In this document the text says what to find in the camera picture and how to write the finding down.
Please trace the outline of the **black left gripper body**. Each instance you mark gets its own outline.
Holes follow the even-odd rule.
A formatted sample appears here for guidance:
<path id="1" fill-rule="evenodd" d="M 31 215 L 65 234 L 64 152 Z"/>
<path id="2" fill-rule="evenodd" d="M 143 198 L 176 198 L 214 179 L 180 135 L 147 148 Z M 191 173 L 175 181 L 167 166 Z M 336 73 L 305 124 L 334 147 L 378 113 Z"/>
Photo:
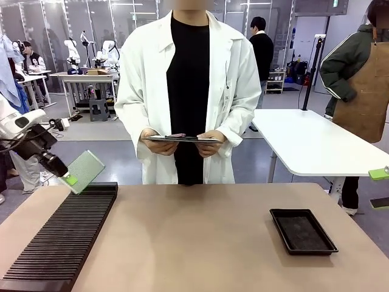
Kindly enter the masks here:
<path id="1" fill-rule="evenodd" d="M 44 151 L 37 154 L 36 158 L 46 170 L 57 177 L 63 177 L 68 173 L 66 164 L 57 155 Z"/>

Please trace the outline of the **person's right hand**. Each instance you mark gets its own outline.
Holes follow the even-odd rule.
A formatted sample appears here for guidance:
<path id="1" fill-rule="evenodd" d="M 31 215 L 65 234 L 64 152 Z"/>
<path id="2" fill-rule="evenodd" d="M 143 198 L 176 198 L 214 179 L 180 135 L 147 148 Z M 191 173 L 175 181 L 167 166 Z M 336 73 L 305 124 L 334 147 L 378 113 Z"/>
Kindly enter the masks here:
<path id="1" fill-rule="evenodd" d="M 140 135 L 140 140 L 154 154 L 163 155 L 163 156 L 172 155 L 176 151 L 179 143 L 146 140 L 147 137 L 156 136 L 156 135 L 158 135 L 158 133 L 153 129 L 145 128 Z"/>

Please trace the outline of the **person's left hand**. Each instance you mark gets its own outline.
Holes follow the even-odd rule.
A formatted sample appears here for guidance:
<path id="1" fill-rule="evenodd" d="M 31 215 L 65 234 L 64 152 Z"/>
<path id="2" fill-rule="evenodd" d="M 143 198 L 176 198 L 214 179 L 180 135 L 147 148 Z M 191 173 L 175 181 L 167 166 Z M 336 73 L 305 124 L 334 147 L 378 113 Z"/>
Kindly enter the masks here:
<path id="1" fill-rule="evenodd" d="M 215 155 L 223 143 L 227 140 L 227 138 L 218 130 L 211 130 L 206 133 L 202 133 L 198 135 L 199 139 L 214 139 L 218 140 L 218 143 L 215 144 L 204 144 L 204 143 L 197 143 L 196 147 L 199 151 L 199 154 L 203 158 L 208 158 L 213 155 Z"/>

